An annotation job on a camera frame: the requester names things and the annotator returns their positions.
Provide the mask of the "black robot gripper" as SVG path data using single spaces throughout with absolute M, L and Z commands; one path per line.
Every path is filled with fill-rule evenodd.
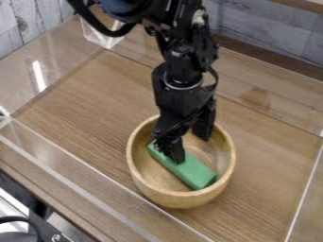
M 214 94 L 219 85 L 219 73 L 214 68 L 209 69 L 209 73 L 215 79 L 213 84 L 203 86 L 203 74 L 199 74 L 195 82 L 185 87 L 170 78 L 166 63 L 151 73 L 155 105 L 161 111 L 153 128 L 154 148 L 159 157 L 175 164 L 186 161 L 182 137 L 189 130 L 203 141 L 209 141 L 213 134 L 217 120 Z

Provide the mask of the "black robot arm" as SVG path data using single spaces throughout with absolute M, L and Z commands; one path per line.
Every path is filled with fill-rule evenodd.
M 161 111 L 153 130 L 154 147 L 177 163 L 183 163 L 183 135 L 191 131 L 207 140 L 217 118 L 218 85 L 206 85 L 203 76 L 217 74 L 213 64 L 219 58 L 219 46 L 213 39 L 202 0 L 98 0 L 103 12 L 125 23 L 117 30 L 105 25 L 83 0 L 67 1 L 106 36 L 123 37 L 141 25 L 155 38 L 165 62 L 151 73 Z

